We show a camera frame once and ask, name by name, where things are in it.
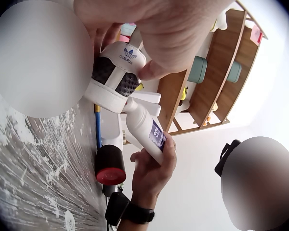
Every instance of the green box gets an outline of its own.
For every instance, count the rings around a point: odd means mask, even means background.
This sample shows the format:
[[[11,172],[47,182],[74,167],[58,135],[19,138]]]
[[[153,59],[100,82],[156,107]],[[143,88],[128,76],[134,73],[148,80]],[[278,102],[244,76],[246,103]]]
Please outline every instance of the green box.
[[[188,76],[189,82],[202,83],[208,62],[205,58],[195,56],[190,75]]]
[[[229,72],[228,77],[227,77],[227,81],[236,83],[239,79],[241,70],[242,70],[241,64],[239,64],[236,61],[233,61],[233,64],[231,66],[230,72]]]

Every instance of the hand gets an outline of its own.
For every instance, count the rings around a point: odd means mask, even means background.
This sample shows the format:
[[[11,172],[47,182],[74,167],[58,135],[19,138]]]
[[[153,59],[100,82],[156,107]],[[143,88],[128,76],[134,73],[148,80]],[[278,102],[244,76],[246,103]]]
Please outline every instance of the hand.
[[[188,69],[218,14],[233,0],[74,0],[88,30],[94,56],[113,43],[123,23],[134,22],[152,58],[142,80]]]
[[[143,148],[131,155],[136,162],[133,175],[131,202],[145,209],[154,209],[158,195],[172,176],[177,163],[176,144],[171,135],[164,132],[163,163],[160,166]]]

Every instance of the white bottle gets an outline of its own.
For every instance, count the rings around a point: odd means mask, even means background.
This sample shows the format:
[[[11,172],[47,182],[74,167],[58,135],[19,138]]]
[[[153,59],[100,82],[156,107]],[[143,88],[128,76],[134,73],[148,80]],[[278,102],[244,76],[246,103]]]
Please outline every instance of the white bottle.
[[[123,111],[126,112],[126,125],[130,133],[145,150],[161,165],[166,137],[147,109],[128,97]]]

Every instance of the blue cable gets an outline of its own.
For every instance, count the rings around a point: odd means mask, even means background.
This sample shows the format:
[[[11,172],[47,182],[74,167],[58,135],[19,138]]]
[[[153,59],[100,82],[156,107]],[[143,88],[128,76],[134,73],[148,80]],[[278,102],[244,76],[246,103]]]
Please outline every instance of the blue cable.
[[[96,121],[96,145],[97,148],[102,147],[101,140],[101,109],[98,105],[94,105],[95,121]]]

